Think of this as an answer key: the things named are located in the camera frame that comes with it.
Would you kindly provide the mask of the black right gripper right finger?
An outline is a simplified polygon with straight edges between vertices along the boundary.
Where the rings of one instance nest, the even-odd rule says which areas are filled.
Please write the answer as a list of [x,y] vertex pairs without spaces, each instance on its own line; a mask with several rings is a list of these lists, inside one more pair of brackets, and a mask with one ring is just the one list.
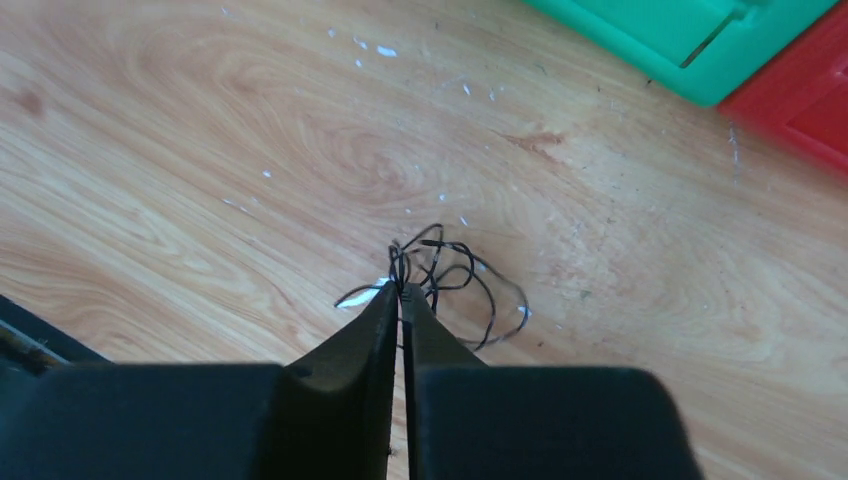
[[669,391],[622,366],[489,366],[401,295],[414,479],[699,479]]

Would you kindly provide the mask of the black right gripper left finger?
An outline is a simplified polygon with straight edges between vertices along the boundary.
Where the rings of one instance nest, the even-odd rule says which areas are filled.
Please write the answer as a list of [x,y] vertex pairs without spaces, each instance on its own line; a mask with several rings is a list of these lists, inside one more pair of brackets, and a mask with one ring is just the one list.
[[288,365],[75,349],[3,388],[5,479],[383,479],[397,290]]

